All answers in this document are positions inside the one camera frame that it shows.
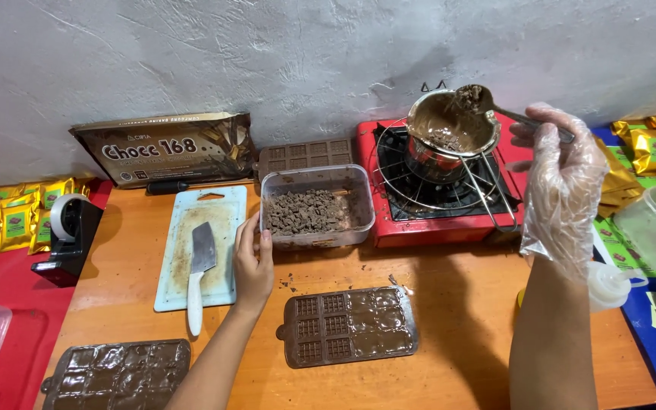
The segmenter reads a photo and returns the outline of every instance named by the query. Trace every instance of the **knife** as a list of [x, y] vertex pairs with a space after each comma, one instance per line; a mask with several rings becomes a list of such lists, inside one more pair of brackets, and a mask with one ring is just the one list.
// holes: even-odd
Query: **knife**
[[216, 266], [216, 250], [214, 249], [214, 234], [211, 225], [205, 222], [192, 230], [192, 272], [189, 275], [187, 290], [187, 317], [189, 330], [194, 336], [201, 333], [201, 278], [204, 272]]

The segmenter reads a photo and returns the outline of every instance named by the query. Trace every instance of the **red gas stove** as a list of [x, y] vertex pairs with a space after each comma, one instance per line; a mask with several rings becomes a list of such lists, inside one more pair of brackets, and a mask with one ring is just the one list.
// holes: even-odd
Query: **red gas stove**
[[[372, 228], [376, 247], [499, 242], [520, 235], [526, 176], [507, 172], [505, 163], [530, 160], [533, 154], [531, 150], [511, 145], [508, 127], [513, 121], [498, 114], [496, 117], [501, 123], [497, 148], [487, 156], [487, 162], [473, 160], [468, 163], [475, 181], [465, 173], [447, 184], [425, 181], [408, 170], [404, 163], [407, 138], [404, 120], [359, 124], [356, 136], [359, 164], [369, 173], [377, 212]], [[490, 172], [497, 176], [499, 184], [493, 182]], [[510, 232], [507, 231], [515, 224], [500, 197], [501, 192], [517, 221], [517, 228]], [[501, 230], [496, 228], [488, 210]]]

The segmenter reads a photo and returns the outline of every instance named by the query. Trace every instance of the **orange table surface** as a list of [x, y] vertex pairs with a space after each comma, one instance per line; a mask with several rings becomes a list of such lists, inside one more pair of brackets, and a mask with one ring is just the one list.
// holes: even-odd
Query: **orange table surface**
[[[247, 185], [248, 214], [259, 186]], [[153, 303], [174, 195], [113, 190], [52, 352], [52, 375], [68, 347], [188, 339], [192, 362], [229, 306], [206, 308], [197, 338], [185, 311], [156, 313]], [[510, 248], [483, 244], [276, 252], [275, 286], [247, 345], [228, 408], [508, 408], [508, 357], [516, 295], [529, 268]], [[293, 370], [275, 337], [294, 295], [389, 284], [412, 291], [416, 354]], [[289, 282], [285, 287], [281, 282]], [[656, 403], [656, 388], [619, 309], [591, 320], [601, 408]], [[34, 408], [40, 409], [40, 394]]]

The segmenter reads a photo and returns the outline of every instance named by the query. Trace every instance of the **metal spoon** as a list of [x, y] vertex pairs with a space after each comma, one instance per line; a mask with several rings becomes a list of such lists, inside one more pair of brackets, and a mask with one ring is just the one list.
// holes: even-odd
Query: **metal spoon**
[[[540, 121], [532, 120], [531, 118], [528, 118], [524, 115], [516, 114], [514, 112], [498, 107], [493, 102], [493, 94], [491, 94], [490, 90], [483, 85], [463, 85], [457, 89], [455, 95], [455, 102], [460, 108], [466, 109], [475, 114], [483, 114], [484, 112], [492, 110], [503, 114], [511, 120], [533, 128], [538, 128], [542, 124]], [[574, 140], [574, 135], [563, 128], [558, 129], [558, 136], [560, 137], [561, 142], [569, 143]]]

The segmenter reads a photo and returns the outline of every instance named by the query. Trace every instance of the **hand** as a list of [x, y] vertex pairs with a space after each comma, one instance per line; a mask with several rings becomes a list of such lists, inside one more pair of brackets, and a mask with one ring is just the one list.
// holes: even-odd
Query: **hand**
[[[265, 229], [260, 235], [260, 245], [253, 247], [254, 232], [260, 212], [252, 215], [237, 228], [232, 264], [235, 270], [237, 301], [235, 308], [260, 314], [273, 291], [273, 239]], [[260, 251], [260, 260], [254, 256], [255, 248]]]
[[[586, 124], [548, 104], [533, 104], [525, 114], [544, 124], [532, 128], [515, 123], [510, 143], [533, 147], [533, 161], [509, 163], [508, 170], [528, 173], [520, 252], [559, 263], [566, 277], [586, 283], [586, 262], [593, 251], [592, 221], [601, 182], [609, 171]], [[575, 135], [560, 143], [558, 127]]]

